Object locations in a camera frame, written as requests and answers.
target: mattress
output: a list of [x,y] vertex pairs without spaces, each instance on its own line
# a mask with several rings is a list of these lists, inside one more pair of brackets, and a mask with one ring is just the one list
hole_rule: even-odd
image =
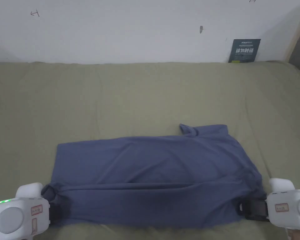
[[[226,124],[263,177],[300,188],[300,71],[283,62],[77,65],[0,63],[0,200],[50,182],[59,143],[180,135]],[[285,239],[266,222],[212,229],[92,223],[35,239]]]

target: blue t-shirt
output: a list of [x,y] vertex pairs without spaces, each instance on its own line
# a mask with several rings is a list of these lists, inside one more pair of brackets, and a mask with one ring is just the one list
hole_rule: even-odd
[[262,177],[226,125],[182,136],[59,144],[42,191],[57,225],[94,222],[205,228],[241,219],[243,197],[264,197]]

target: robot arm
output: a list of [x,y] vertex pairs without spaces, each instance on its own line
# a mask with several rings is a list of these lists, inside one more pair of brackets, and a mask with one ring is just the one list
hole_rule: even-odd
[[249,220],[300,230],[300,189],[295,189],[291,181],[282,178],[272,178],[270,184],[273,192],[266,199],[244,199],[239,214]]
[[0,201],[0,240],[32,240],[47,230],[49,203],[41,197],[41,183],[18,188],[16,197]]

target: pencil mark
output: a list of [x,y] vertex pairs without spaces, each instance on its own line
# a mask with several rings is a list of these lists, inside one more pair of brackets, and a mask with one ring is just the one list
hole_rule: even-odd
[[30,13],[30,14],[31,14],[31,16],[34,16],[34,14],[38,14],[38,17],[40,17],[40,16],[39,16],[39,13],[38,13],[38,10],[37,10],[37,9],[35,9],[35,11],[36,11],[36,12],[32,12],[32,11],[31,11],[31,13]]

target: poster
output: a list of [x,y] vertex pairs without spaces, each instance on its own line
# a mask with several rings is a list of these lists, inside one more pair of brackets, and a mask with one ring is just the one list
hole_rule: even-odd
[[251,63],[256,59],[261,39],[234,39],[229,63]]

